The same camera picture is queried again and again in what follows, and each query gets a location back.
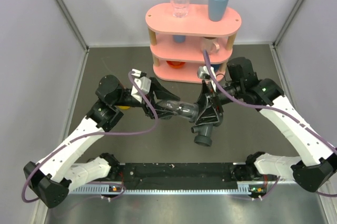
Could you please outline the grey pvc tee fitting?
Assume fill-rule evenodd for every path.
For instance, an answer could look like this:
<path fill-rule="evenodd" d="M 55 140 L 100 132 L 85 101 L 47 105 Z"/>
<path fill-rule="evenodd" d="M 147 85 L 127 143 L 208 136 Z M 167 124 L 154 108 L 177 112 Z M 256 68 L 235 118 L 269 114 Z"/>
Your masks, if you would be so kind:
<path fill-rule="evenodd" d="M 198 125 L 193 126 L 191 128 L 191 132 L 194 134 L 197 134 L 194 137 L 194 143 L 197 145 L 203 146 L 203 147 L 211 147 L 212 140 L 211 140 L 211 134 L 213 130 L 212 124 L 204 124 L 204 125 Z"/>

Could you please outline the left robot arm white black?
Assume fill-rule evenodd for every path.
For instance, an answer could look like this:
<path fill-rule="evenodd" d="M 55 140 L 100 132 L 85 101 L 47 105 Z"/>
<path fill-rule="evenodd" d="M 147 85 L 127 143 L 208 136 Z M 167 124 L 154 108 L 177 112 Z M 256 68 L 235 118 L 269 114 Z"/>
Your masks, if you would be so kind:
<path fill-rule="evenodd" d="M 120 172 L 118 162 L 110 154 L 102 154 L 82 165 L 76 166 L 75 162 L 103 136 L 119 135 L 112 129 L 123 117 L 121 106 L 141 107 L 146 115 L 158 121 L 160 115 L 154 99 L 180 100 L 156 78 L 148 78 L 143 72 L 134 69 L 128 77 L 132 88 L 125 88 L 114 75 L 104 76 L 95 92 L 98 100 L 77 128 L 48 156 L 24 166 L 24 202 L 30 202 L 25 197 L 26 189 L 30 188 L 45 206 L 52 209 L 80 186 L 101 178 L 116 179 Z"/>

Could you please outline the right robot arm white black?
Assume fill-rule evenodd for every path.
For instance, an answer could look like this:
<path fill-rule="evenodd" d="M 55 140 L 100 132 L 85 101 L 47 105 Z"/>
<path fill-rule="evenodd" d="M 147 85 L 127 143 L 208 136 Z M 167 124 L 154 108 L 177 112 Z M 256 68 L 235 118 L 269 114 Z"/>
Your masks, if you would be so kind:
<path fill-rule="evenodd" d="M 258 79 L 249 59 L 239 57 L 227 64 L 230 82 L 221 86 L 209 63 L 200 66 L 197 76 L 202 80 L 198 105 L 199 115 L 192 132 L 195 143 L 210 146 L 211 128 L 223 118 L 223 105 L 230 102 L 256 109 L 268 119 L 297 151 L 296 157 L 284 157 L 258 151 L 249 155 L 238 178 L 253 180 L 263 175 L 294 180 L 309 192 L 318 189 L 336 173 L 336 148 L 316 133 L 300 116 L 282 88 L 271 79 Z"/>

